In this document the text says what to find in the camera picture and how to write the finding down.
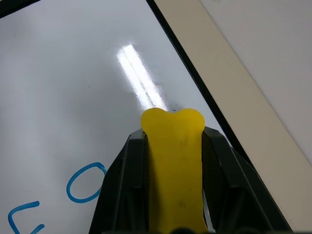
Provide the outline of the yellow bone-shaped eraser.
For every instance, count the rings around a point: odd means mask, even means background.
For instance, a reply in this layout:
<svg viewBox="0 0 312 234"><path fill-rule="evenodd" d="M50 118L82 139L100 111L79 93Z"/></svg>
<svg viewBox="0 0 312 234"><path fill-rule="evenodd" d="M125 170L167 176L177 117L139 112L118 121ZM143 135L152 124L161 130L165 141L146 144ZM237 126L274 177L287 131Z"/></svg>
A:
<svg viewBox="0 0 312 234"><path fill-rule="evenodd" d="M152 108L140 122L148 137L150 231L207 232L202 191L204 117L194 109L168 113Z"/></svg>

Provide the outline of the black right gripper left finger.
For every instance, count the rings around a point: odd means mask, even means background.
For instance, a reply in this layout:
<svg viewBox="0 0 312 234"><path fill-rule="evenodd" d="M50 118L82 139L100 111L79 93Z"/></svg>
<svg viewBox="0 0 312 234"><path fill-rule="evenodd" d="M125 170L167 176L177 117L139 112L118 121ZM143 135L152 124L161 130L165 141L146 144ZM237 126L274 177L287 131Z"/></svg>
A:
<svg viewBox="0 0 312 234"><path fill-rule="evenodd" d="M139 129L104 177L88 234L147 234L149 184L148 137Z"/></svg>

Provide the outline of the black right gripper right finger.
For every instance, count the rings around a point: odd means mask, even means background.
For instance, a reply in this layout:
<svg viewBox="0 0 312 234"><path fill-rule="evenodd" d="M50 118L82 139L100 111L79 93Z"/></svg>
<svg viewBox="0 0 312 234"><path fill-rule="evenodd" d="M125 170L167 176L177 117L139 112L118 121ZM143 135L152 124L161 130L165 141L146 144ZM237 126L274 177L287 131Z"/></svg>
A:
<svg viewBox="0 0 312 234"><path fill-rule="evenodd" d="M202 133L202 182L220 234L277 234L292 229L257 171L217 130Z"/></svg>

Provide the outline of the black-framed whiteboard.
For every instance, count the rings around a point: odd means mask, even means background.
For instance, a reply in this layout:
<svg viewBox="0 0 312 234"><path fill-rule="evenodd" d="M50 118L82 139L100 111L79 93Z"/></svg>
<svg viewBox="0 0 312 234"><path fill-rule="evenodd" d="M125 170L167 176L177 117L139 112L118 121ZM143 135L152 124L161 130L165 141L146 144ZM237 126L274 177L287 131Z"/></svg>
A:
<svg viewBox="0 0 312 234"><path fill-rule="evenodd" d="M40 0L0 19L0 234L88 234L70 178L110 167L149 108L220 130L146 0Z"/></svg>

